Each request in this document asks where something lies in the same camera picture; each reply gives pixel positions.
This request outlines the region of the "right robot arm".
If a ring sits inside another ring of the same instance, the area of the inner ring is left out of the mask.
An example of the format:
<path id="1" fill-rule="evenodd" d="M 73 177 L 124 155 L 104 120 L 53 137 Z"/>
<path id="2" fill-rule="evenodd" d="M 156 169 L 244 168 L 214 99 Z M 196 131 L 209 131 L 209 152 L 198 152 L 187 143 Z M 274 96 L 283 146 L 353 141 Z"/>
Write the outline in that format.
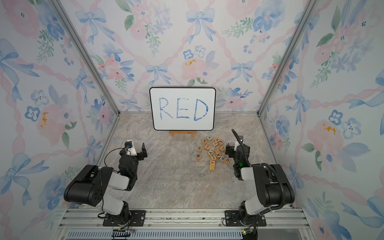
<path id="1" fill-rule="evenodd" d="M 292 204 L 295 193 L 279 164 L 250 164 L 250 147 L 238 142 L 226 145 L 226 154 L 234 160 L 234 175 L 240 181 L 254 182 L 256 194 L 243 201 L 236 211 L 225 211 L 226 225 L 265 226 L 264 215 Z"/>

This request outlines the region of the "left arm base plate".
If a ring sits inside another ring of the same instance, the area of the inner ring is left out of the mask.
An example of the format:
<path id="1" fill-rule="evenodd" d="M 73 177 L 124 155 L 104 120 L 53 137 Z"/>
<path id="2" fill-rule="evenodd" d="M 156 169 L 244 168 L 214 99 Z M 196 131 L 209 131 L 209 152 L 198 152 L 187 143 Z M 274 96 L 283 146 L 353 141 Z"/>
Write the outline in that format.
<path id="1" fill-rule="evenodd" d="M 143 227 L 146 218 L 145 210 L 122 211 L 118 216 L 107 214 L 104 227 Z"/>

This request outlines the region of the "wooden block letter D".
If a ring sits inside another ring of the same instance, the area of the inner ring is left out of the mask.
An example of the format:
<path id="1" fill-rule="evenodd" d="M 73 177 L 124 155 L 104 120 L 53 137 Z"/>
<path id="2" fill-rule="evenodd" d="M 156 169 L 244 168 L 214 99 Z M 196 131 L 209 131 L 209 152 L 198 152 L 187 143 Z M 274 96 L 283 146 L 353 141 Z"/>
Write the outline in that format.
<path id="1" fill-rule="evenodd" d="M 231 161 L 231 160 L 230 160 L 229 158 L 225 158 L 225 159 L 224 159 L 224 163 L 225 163 L 226 165 L 228 165 L 228 164 L 230 163 L 230 161 Z"/>

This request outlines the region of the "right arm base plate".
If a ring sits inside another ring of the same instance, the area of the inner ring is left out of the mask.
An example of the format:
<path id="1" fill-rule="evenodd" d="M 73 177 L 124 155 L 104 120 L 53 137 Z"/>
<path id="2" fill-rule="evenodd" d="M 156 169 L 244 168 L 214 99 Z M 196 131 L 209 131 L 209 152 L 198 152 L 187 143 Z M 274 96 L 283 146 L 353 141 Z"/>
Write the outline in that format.
<path id="1" fill-rule="evenodd" d="M 240 213 L 239 210 L 226 210 L 225 213 L 225 225 L 227 227 L 266 227 L 267 223 L 264 216 L 260 215 L 247 215 Z"/>

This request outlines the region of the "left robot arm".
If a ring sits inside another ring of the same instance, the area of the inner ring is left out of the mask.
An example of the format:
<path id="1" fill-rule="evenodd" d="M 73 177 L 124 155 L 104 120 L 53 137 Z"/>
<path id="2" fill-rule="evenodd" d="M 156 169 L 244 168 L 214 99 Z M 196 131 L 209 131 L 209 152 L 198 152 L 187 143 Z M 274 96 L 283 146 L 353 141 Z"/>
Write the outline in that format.
<path id="1" fill-rule="evenodd" d="M 119 169 L 86 165 L 69 183 L 64 192 L 64 200 L 79 205 L 100 209 L 106 216 L 129 218 L 128 203 L 107 193 L 108 188 L 131 191 L 138 180 L 139 162 L 148 157 L 145 144 L 141 151 L 135 149 L 132 141 L 126 141 L 120 151 Z"/>

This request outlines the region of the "wooden block letter R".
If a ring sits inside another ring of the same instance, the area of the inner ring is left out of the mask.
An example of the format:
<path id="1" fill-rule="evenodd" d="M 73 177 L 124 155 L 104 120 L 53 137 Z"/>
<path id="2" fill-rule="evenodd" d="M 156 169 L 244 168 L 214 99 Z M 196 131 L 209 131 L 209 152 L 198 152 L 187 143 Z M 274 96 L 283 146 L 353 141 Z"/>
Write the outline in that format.
<path id="1" fill-rule="evenodd" d="M 202 159 L 202 155 L 201 154 L 196 154 L 195 155 L 195 159 L 196 159 L 196 161 L 200 161 Z"/>

